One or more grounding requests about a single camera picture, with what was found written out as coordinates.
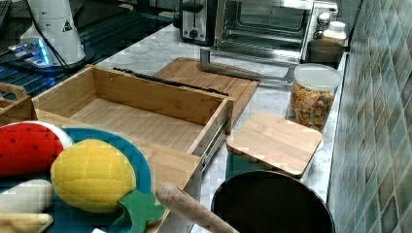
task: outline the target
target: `wall tile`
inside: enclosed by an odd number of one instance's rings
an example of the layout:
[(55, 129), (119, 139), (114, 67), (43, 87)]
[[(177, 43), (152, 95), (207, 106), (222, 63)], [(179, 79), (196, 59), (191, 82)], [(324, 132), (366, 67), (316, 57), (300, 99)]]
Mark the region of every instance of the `wall tile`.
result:
[(382, 233), (392, 233), (397, 225), (398, 218), (396, 213), (396, 202), (395, 198), (392, 197), (388, 206), (382, 213)]
[(364, 216), (361, 217), (360, 223), (357, 226), (357, 229), (355, 231), (356, 233), (364, 233), (366, 232), (366, 220)]
[(367, 232), (370, 232), (373, 229), (373, 226), (378, 220), (379, 214), (380, 214), (380, 211), (379, 211), (379, 205), (378, 205), (378, 198), (375, 195), (372, 201), (369, 203), (369, 205), (366, 208), (365, 219), (366, 219), (366, 231)]
[(406, 174), (401, 179), (399, 185), (396, 187), (396, 199), (399, 210), (399, 218), (403, 218), (403, 215), (411, 206), (412, 202), (412, 166), (406, 169)]
[(381, 207), (381, 211), (386, 207), (386, 204), (388, 203), (389, 198), (392, 196), (393, 192), (394, 192), (394, 176), (392, 173), (392, 169), (390, 169), (385, 175), (385, 178), (380, 184), (379, 190), (378, 190), (379, 204)]
[(406, 125), (412, 125), (412, 97), (405, 106), (405, 120)]
[(389, 141), (389, 146), (391, 149), (391, 155), (395, 157), (397, 152), (399, 151), (400, 145), (407, 137), (407, 127), (405, 123), (405, 119), (403, 116), (400, 117), (399, 121), (396, 124), (395, 130), (391, 135), (391, 139)]
[(403, 232), (409, 232), (412, 229), (412, 209), (406, 213), (400, 228)]
[(372, 197), (376, 195), (378, 191), (378, 177), (377, 177), (377, 169), (375, 168), (370, 175), (369, 181), (366, 183), (366, 191), (365, 191), (365, 201), (370, 202)]
[(372, 172), (375, 169), (375, 151), (371, 154), (369, 161), (366, 163), (366, 169), (365, 169), (365, 182), (367, 183), (370, 179), (370, 176), (372, 176)]
[(411, 98), (412, 93), (412, 72), (408, 76), (408, 80), (403, 85), (403, 89), (401, 90), (400, 99), (402, 100), (403, 106), (406, 106), (406, 103)]
[(372, 230), (370, 233), (381, 233), (382, 232), (382, 227), (381, 227), (381, 220), (378, 218), (378, 221), (375, 223), (373, 226)]
[(404, 140), (394, 159), (394, 180), (396, 185), (400, 183), (400, 180), (405, 175), (407, 168), (411, 165), (411, 151), (412, 149), (409, 140)]
[(412, 232), (411, 10), (410, 0), (360, 9), (328, 199), (339, 233)]

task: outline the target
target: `wooden handle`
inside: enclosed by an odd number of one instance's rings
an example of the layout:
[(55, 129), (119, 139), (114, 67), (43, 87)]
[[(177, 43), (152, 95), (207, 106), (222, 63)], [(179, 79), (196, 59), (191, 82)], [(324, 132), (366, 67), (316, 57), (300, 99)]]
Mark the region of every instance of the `wooden handle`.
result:
[(214, 233), (239, 233), (172, 183), (164, 183), (157, 190), (156, 196), (167, 209), (186, 217), (206, 230)]
[(1, 91), (13, 93), (17, 99), (21, 99), (27, 96), (27, 92), (25, 91), (24, 87), (14, 84), (0, 83), (0, 92)]

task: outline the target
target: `wooden drawer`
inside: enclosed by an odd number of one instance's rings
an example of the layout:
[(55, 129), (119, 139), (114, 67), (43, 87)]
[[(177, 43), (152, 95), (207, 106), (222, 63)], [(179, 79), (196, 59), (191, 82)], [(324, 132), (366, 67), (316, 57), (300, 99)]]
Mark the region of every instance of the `wooden drawer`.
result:
[(229, 133), (233, 99), (88, 66), (33, 99), (35, 109), (202, 156)]

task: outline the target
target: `pasta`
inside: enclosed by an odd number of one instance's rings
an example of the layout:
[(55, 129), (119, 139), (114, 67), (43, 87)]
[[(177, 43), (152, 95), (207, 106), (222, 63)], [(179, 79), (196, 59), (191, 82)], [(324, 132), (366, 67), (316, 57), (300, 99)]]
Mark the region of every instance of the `pasta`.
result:
[(334, 96), (330, 91), (309, 89), (294, 82), (288, 119), (322, 131), (333, 100)]

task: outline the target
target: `blue light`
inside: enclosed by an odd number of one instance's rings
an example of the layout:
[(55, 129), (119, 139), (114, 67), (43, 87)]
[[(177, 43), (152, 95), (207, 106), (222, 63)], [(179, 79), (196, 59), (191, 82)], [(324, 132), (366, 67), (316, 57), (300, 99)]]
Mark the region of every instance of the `blue light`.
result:
[(46, 48), (41, 39), (39, 39), (39, 46), (40, 46), (40, 51), (42, 52), (42, 56), (45, 59), (46, 64), (49, 64), (49, 58), (48, 58), (48, 55), (46, 54)]

